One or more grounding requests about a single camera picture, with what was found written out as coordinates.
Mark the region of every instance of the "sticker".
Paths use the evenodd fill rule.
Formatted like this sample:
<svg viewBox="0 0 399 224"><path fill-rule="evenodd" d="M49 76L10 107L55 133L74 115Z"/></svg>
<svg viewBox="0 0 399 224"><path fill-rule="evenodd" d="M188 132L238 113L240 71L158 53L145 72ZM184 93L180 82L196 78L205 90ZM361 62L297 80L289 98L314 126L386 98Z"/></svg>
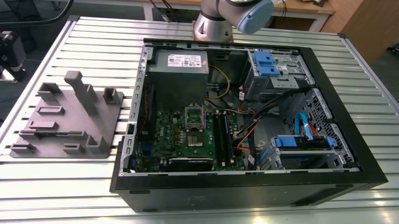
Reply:
<svg viewBox="0 0 399 224"><path fill-rule="evenodd" d="M253 158L253 156L248 156L248 161L249 161L249 163L252 164L252 165L254 165L254 158Z"/></svg>
<svg viewBox="0 0 399 224"><path fill-rule="evenodd" d="M262 148L262 146L265 146L265 142L260 140L257 143L257 148Z"/></svg>
<svg viewBox="0 0 399 224"><path fill-rule="evenodd" d="M245 93L238 92L238 100L244 100L244 98L245 98Z"/></svg>
<svg viewBox="0 0 399 224"><path fill-rule="evenodd" d="M169 55L168 67L192 67L200 68L200 56L198 55Z"/></svg>
<svg viewBox="0 0 399 224"><path fill-rule="evenodd" d="M286 70L286 66L284 66L284 65L276 65L276 69L278 69L278 70Z"/></svg>

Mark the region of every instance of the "power supply label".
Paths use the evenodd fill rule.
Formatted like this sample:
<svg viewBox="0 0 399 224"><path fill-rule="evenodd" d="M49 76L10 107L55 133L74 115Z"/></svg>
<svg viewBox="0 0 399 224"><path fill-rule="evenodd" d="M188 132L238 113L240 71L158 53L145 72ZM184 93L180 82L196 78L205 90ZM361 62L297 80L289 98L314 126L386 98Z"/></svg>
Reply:
<svg viewBox="0 0 399 224"><path fill-rule="evenodd" d="M200 68L200 55L169 55L168 67Z"/></svg>

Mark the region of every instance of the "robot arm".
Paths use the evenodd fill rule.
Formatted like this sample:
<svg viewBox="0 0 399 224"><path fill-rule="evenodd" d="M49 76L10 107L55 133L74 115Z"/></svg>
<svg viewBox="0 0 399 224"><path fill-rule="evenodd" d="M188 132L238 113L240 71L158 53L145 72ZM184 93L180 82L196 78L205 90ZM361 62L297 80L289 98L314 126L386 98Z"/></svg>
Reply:
<svg viewBox="0 0 399 224"><path fill-rule="evenodd" d="M272 0L202 0L194 24L194 37L201 41L228 42L230 25L244 34L254 33L273 12Z"/></svg>

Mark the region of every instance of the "wooden desk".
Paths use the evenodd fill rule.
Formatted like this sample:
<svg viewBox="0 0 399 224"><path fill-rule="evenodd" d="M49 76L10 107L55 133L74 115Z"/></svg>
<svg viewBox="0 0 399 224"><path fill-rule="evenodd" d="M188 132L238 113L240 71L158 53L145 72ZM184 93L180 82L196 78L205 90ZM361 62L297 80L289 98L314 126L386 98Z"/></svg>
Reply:
<svg viewBox="0 0 399 224"><path fill-rule="evenodd" d="M144 17L145 20L152 21L152 8L153 5L149 3L149 0L138 0L142 2L142 8L144 8ZM161 0L153 0L156 7L165 8L165 5L162 4ZM168 3L172 5L176 9L188 9L188 10L200 10L200 2L201 0L168 0ZM322 7L318 7L312 4L309 1L301 1L301 0L286 0L286 17L293 18L306 18L313 19L313 23L309 27L308 31L318 32L328 16L334 13L333 8L325 2ZM284 4L278 4L274 6L274 12L273 16L281 16L281 12L284 10Z"/></svg>

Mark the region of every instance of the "yellow wire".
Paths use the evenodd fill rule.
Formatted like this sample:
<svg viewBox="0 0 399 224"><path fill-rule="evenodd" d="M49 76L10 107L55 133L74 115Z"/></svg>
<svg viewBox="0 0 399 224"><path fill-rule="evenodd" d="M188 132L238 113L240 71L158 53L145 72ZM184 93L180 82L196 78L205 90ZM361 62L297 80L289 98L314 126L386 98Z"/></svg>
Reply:
<svg viewBox="0 0 399 224"><path fill-rule="evenodd" d="M222 76L224 76L224 78L225 78L225 80L226 80L226 89L225 89L225 92L224 92L220 96L217 96L217 97L210 97L210 98L205 98L205 99L208 99L208 100L209 100L209 99L218 99L218 98L222 97L222 96L228 93L228 91L229 91L229 79L228 79L225 73L224 73L218 68L216 68L213 65L209 65L209 67L214 68L214 69L222 74Z"/></svg>

